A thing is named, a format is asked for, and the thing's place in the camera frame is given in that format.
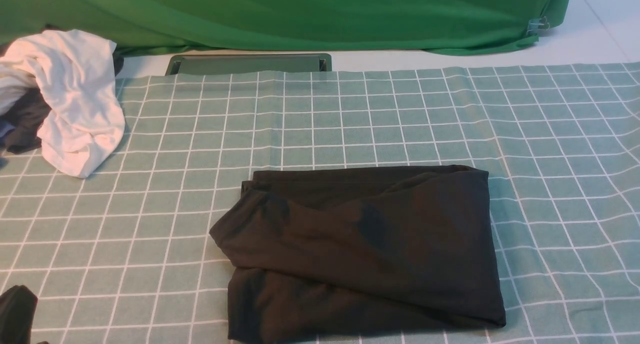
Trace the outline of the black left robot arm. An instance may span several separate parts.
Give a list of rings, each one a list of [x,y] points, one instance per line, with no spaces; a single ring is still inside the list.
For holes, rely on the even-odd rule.
[[[29,344],[38,297],[25,285],[14,285],[0,297],[0,342]]]

